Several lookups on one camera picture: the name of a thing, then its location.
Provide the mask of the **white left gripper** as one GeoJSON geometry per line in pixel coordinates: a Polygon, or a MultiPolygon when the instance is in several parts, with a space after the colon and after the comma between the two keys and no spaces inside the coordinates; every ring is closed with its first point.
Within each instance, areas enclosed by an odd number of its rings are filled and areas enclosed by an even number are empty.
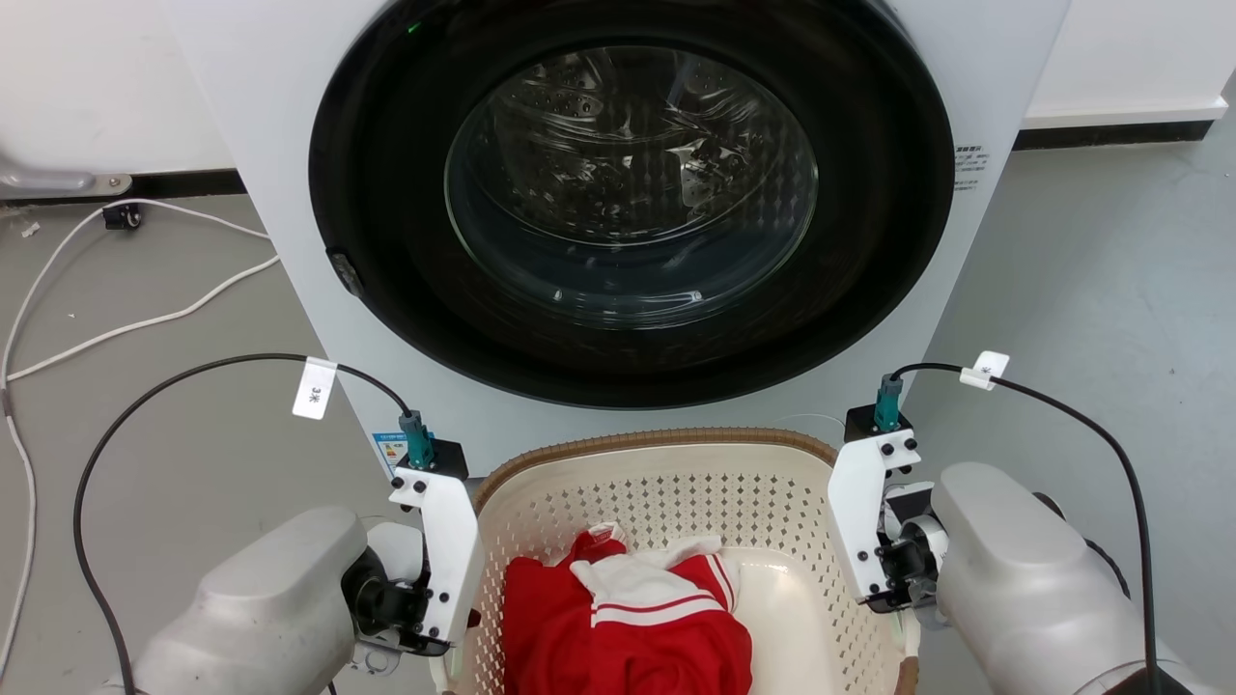
{"type": "Polygon", "coordinates": [[[478,518],[464,480],[398,467],[391,484],[391,502],[418,511],[421,528],[418,549],[412,535],[397,542],[388,578],[410,587],[421,582],[423,594],[433,594],[418,600],[420,616],[400,632],[425,644],[417,654],[438,658],[459,647],[468,629],[483,571],[478,518]]]}

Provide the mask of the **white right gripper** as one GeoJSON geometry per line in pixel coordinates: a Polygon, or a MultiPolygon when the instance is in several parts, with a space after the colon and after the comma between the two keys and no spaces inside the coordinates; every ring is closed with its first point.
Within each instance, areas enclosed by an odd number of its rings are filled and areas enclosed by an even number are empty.
{"type": "Polygon", "coordinates": [[[887,472],[921,463],[913,430],[884,432],[848,441],[829,475],[829,539],[848,594],[874,613],[908,603],[890,584],[883,552],[922,514],[922,484],[887,484],[887,472]]]}

